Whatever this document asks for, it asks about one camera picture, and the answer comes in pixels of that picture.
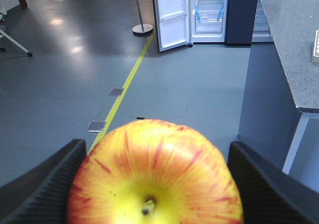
chair leg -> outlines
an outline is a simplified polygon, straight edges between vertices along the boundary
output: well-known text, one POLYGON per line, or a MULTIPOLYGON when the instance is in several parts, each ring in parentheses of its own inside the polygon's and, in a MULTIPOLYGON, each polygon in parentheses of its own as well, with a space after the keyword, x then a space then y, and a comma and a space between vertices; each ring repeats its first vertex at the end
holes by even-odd
POLYGON ((28 54, 28 56, 32 56, 32 52, 28 51, 25 47, 23 47, 21 44, 19 44, 16 40, 14 40, 12 37, 10 37, 8 34, 6 34, 4 31, 0 29, 0 34, 4 37, 6 37, 9 41, 11 41, 13 44, 15 44, 17 47, 19 47, 21 50, 23 50, 25 53, 28 54))

metal floor plate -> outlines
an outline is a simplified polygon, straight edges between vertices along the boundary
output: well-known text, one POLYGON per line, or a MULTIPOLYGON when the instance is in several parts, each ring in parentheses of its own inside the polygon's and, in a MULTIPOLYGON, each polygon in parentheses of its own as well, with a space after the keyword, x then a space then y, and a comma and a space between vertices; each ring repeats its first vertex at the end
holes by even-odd
POLYGON ((109 93, 109 96, 120 96, 123 92, 124 88, 113 88, 109 93))
POLYGON ((93 121, 88 129, 88 132, 91 133, 102 133, 104 127, 106 125, 106 122, 101 121, 93 121))

refrigerator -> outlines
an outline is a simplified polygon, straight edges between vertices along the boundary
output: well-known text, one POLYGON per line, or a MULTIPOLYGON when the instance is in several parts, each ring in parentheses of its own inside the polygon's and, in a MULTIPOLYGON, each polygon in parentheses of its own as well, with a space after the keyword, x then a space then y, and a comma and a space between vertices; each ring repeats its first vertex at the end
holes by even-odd
POLYGON ((270 41, 272 37, 259 0, 228 0, 226 45, 270 41))
POLYGON ((159 51, 224 42, 227 0, 153 0, 159 51))

white device on counter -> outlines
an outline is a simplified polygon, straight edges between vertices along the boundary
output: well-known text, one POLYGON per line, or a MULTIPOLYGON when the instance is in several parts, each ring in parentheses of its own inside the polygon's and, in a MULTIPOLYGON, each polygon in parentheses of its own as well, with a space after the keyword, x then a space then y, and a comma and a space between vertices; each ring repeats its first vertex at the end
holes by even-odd
POLYGON ((316 37, 315 37, 313 54, 311 56, 311 62, 319 63, 319 30, 316 31, 316 37))

yellow floor line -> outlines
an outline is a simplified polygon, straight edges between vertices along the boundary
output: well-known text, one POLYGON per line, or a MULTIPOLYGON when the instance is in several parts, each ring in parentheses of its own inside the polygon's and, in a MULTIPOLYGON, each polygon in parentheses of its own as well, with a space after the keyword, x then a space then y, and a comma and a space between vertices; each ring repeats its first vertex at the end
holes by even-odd
POLYGON ((111 122, 112 122, 112 120, 113 120, 113 118, 114 118, 114 116, 115 116, 115 114, 116 114, 116 112, 117 112, 117 110, 118 110, 123 98, 124 98, 124 95, 125 95, 126 91, 128 90, 128 88, 129 88, 129 86, 130 86, 130 84, 131 84, 131 82, 132 82, 132 80, 133 80, 133 78, 134 78, 134 76, 136 74, 136 71, 138 70, 138 68, 139 68, 139 66, 140 66, 140 64, 141 64, 141 62, 142 62, 142 60, 143 60, 143 58, 144 58, 144 56, 145 56, 150 44, 151 44, 151 41, 153 40, 154 33, 155 33, 154 31, 151 33, 148 41, 146 42, 143 50, 140 53, 139 58, 135 62, 135 65, 133 66, 129 76, 127 77, 126 81, 124 82, 124 85, 122 87, 122 88, 124 88, 124 90, 123 90, 121 96, 116 98, 116 100, 115 100, 110 112, 106 116, 106 119, 105 119, 106 125, 105 125, 103 131, 96 136, 96 138, 95 138, 95 140, 93 142, 93 145, 90 148, 89 152, 91 152, 91 150, 101 140, 101 138, 103 138, 105 136, 105 134, 106 134, 106 132, 107 132, 107 130, 108 130, 108 128, 109 128, 109 126, 110 126, 110 124, 111 124, 111 122))

